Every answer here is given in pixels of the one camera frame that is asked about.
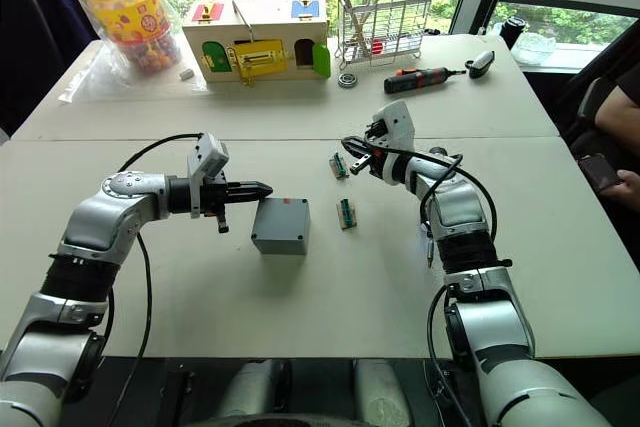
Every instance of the screwdriver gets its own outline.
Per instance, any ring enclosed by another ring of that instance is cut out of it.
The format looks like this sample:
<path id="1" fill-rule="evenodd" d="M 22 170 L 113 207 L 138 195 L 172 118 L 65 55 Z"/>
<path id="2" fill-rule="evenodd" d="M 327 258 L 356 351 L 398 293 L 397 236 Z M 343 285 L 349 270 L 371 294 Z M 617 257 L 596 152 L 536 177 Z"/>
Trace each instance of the screwdriver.
<path id="1" fill-rule="evenodd" d="M 395 77 L 388 77 L 384 80 L 384 91 L 387 94 L 395 94 L 405 90 L 420 89 L 428 85 L 442 84 L 452 75 L 466 73 L 466 70 L 449 70 L 445 67 L 425 70 L 398 70 Z"/>

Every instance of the black cable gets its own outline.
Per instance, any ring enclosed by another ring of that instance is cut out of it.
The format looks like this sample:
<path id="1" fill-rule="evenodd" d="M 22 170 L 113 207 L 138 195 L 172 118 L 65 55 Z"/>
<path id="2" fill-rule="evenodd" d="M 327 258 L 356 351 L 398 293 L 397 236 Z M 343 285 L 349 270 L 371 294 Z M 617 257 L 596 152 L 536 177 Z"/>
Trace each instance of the black cable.
<path id="1" fill-rule="evenodd" d="M 198 140 L 200 140 L 200 137 L 202 137 L 202 135 L 203 135 L 202 133 L 198 133 L 198 134 L 178 134 L 178 135 L 171 135 L 169 137 L 165 137 L 164 139 L 160 139 L 157 142 L 154 142 L 153 144 L 147 145 L 140 152 L 138 152 L 136 154 L 133 154 L 129 158 L 129 160 L 127 160 L 124 163 L 124 165 L 118 169 L 118 172 L 122 172 L 123 170 L 127 170 L 131 166 L 131 164 L 133 164 L 136 160 L 138 160 L 144 154 L 146 154 L 150 150 L 153 150 L 153 149 L 155 149 L 156 147 L 158 147 L 158 146 L 160 146 L 162 144 L 166 144 L 167 142 L 171 142 L 173 140 L 180 140 L 180 139 L 198 139 Z"/>
<path id="2" fill-rule="evenodd" d="M 456 160 L 454 160 L 451 164 L 449 164 L 449 167 L 447 168 L 447 170 L 445 170 L 444 174 L 442 174 L 440 178 L 438 178 L 438 180 L 436 180 L 435 183 L 431 187 L 429 187 L 429 190 L 427 190 L 427 193 L 420 201 L 420 223 L 421 224 L 424 224 L 427 222 L 427 213 L 425 212 L 425 207 L 427 206 L 427 200 L 429 200 L 429 197 L 431 197 L 431 195 L 436 191 L 436 189 L 440 187 L 440 184 L 442 184 L 442 182 L 445 181 L 447 176 L 451 172 L 453 172 L 455 168 L 458 167 L 458 165 L 460 165 L 460 162 L 462 162 L 462 154 L 459 154 Z"/>
<path id="3" fill-rule="evenodd" d="M 144 241 L 142 240 L 142 236 L 138 233 L 137 235 L 138 244 L 140 244 L 140 250 L 142 250 L 142 256 L 144 257 L 144 271 L 147 280 L 147 319 L 144 326 L 144 335 L 142 336 L 142 343 L 140 344 L 140 349 L 138 350 L 138 355 L 133 361 L 133 365 L 131 366 L 131 370 L 129 371 L 129 375 L 127 376 L 127 380 L 125 380 L 124 385 L 122 386 L 122 390 L 120 391 L 120 396 L 116 401 L 116 405 L 111 411 L 111 416 L 109 417 L 109 421 L 107 422 L 107 427 L 111 427 L 113 422 L 118 415 L 118 411 L 120 410 L 120 406 L 122 405 L 122 401 L 124 396 L 127 394 L 127 390 L 129 389 L 129 384 L 131 383 L 131 379 L 133 379 L 136 370 L 138 369 L 138 365 L 142 360 L 142 356 L 144 355 L 144 351 L 147 348 L 147 342 L 149 341 L 149 333 L 151 332 L 151 315 L 153 311 L 153 292 L 151 290 L 151 261 L 149 260 L 149 253 L 147 252 L 147 247 L 144 245 Z"/>
<path id="4" fill-rule="evenodd" d="M 465 427 L 473 427 L 471 420 L 465 413 L 464 408 L 460 403 L 460 400 L 458 400 L 457 395 L 451 388 L 449 381 L 447 380 L 446 376 L 444 375 L 444 372 L 442 371 L 442 368 L 440 367 L 440 364 L 438 363 L 438 359 L 436 357 L 436 349 L 433 346 L 433 316 L 435 314 L 438 301 L 440 300 L 440 297 L 442 297 L 442 294 L 444 294 L 446 290 L 447 290 L 447 286 L 443 285 L 442 287 L 440 287 L 440 289 L 438 289 L 438 292 L 436 292 L 436 295 L 433 296 L 433 300 L 431 300 L 431 305 L 429 306 L 429 315 L 427 316 L 427 347 L 429 349 L 429 357 L 431 357 L 431 361 L 433 362 L 436 372 L 438 373 L 438 377 L 440 377 L 442 386 L 447 391 L 447 394 L 449 395 L 449 398 L 451 399 L 453 406 L 458 411 L 458 415 L 460 416 L 462 423 L 465 425 Z"/>
<path id="5" fill-rule="evenodd" d="M 437 157 L 432 157 L 430 155 L 422 154 L 420 152 L 414 152 L 412 150 L 402 150 L 402 149 L 392 149 L 390 147 L 382 147 L 379 145 L 371 144 L 366 140 L 364 143 L 372 150 L 381 150 L 382 152 L 387 152 L 389 154 L 398 154 L 398 155 L 407 155 L 409 157 L 417 157 L 418 159 L 426 160 L 427 162 L 433 162 L 443 167 L 449 167 L 450 164 L 445 162 L 444 160 L 440 160 Z M 496 210 L 496 204 L 493 202 L 489 191 L 485 188 L 482 183 L 476 179 L 469 172 L 461 169 L 460 167 L 456 167 L 455 171 L 466 177 L 473 185 L 477 187 L 477 189 L 482 193 L 485 199 L 487 199 L 487 204 L 489 204 L 489 210 L 491 212 L 491 240 L 496 240 L 496 234 L 498 232 L 498 212 Z"/>
<path id="6" fill-rule="evenodd" d="M 203 135 L 202 133 L 178 134 L 178 135 L 172 135 L 170 137 L 165 137 L 164 139 L 160 139 L 157 142 L 154 142 L 146 146 L 144 149 L 132 155 L 129 158 L 129 160 L 127 160 L 122 165 L 122 167 L 118 169 L 118 172 L 127 170 L 131 166 L 131 164 L 133 164 L 135 161 L 140 159 L 140 157 L 142 157 L 144 154 L 146 154 L 150 150 L 153 150 L 162 144 L 166 144 L 167 142 L 180 140 L 180 139 L 200 140 L 202 135 Z M 147 342 L 149 341 L 149 334 L 151 332 L 151 319 L 153 314 L 153 289 L 151 285 L 151 261 L 149 260 L 149 252 L 147 252 L 147 247 L 144 245 L 144 240 L 142 240 L 142 235 L 139 232 L 136 235 L 136 240 L 138 241 L 138 245 L 140 246 L 140 250 L 142 251 L 142 257 L 144 258 L 144 270 L 145 270 L 145 277 L 146 277 L 146 284 L 147 284 L 147 318 L 146 318 L 145 327 L 144 327 L 144 334 L 142 335 L 142 342 L 140 344 L 140 348 L 138 349 L 138 355 L 136 355 L 136 358 L 133 361 L 133 365 L 131 366 L 129 375 L 127 376 L 127 379 L 125 380 L 124 385 L 122 386 L 122 390 L 120 391 L 120 395 L 118 397 L 118 400 L 116 401 L 116 405 L 111 411 L 109 421 L 107 422 L 107 427 L 111 427 L 113 425 L 113 422 L 115 421 L 116 416 L 118 415 L 118 411 L 120 410 L 122 401 L 127 393 L 127 390 L 129 389 L 129 384 L 131 383 L 131 379 L 133 379 L 133 376 L 135 375 L 136 370 L 138 369 L 138 365 L 140 364 L 140 361 L 144 356 L 144 352 L 147 348 Z M 112 289 L 109 292 L 109 317 L 107 318 L 107 327 L 105 329 L 106 339 L 108 339 L 108 335 L 111 334 L 114 312 L 115 312 L 115 298 L 114 298 L 113 289 Z"/>
<path id="7" fill-rule="evenodd" d="M 113 295 L 113 287 L 109 289 L 109 295 L 107 296 L 109 300 L 109 313 L 107 314 L 107 326 L 104 329 L 104 343 L 105 345 L 109 342 L 109 337 L 111 336 L 111 329 L 113 328 L 113 317 L 116 312 L 116 299 Z"/>
<path id="8" fill-rule="evenodd" d="M 422 375 L 423 375 L 427 390 L 429 391 L 429 395 L 431 396 L 431 400 L 433 400 L 433 405 L 436 408 L 436 416 L 437 416 L 436 422 L 438 423 L 439 427 L 445 427 L 444 418 L 442 416 L 442 410 L 440 409 L 440 404 L 438 403 L 438 396 L 440 394 L 434 393 L 433 389 L 431 388 L 431 384 L 429 383 L 429 378 L 427 374 L 427 362 L 424 359 L 422 359 Z"/>

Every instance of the green door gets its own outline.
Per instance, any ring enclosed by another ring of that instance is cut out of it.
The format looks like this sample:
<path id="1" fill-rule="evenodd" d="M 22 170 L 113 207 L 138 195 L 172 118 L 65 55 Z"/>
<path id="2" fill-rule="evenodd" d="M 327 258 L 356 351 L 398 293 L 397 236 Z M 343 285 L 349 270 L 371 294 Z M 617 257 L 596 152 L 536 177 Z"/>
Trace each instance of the green door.
<path id="1" fill-rule="evenodd" d="M 231 64 L 227 59 L 227 53 L 218 42 L 205 42 L 202 44 L 202 53 L 211 72 L 231 72 Z"/>
<path id="2" fill-rule="evenodd" d="M 313 70 L 324 77 L 331 77 L 331 54 L 324 44 L 313 44 Z"/>

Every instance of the clear plastic container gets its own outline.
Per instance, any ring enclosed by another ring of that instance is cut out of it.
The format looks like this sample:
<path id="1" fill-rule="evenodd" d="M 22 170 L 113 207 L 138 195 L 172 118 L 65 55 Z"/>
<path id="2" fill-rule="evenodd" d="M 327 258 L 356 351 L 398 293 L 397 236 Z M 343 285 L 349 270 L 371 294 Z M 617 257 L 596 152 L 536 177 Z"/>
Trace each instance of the clear plastic container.
<path id="1" fill-rule="evenodd" d="M 556 50 L 556 39 L 525 32 L 518 37 L 511 53 L 520 64 L 540 65 Z"/>
<path id="2" fill-rule="evenodd" d="M 157 72 L 180 61 L 162 0 L 85 0 L 118 50 L 138 70 Z"/>

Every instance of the person's hand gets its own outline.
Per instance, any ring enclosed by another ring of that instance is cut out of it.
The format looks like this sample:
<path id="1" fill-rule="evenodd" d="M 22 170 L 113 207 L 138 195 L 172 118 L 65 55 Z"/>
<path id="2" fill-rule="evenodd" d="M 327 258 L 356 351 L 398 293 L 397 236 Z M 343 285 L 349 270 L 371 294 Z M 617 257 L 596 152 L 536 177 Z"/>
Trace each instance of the person's hand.
<path id="1" fill-rule="evenodd" d="M 618 177 L 622 179 L 622 183 L 604 189 L 600 195 L 640 213 L 640 175 L 629 170 L 619 170 Z"/>

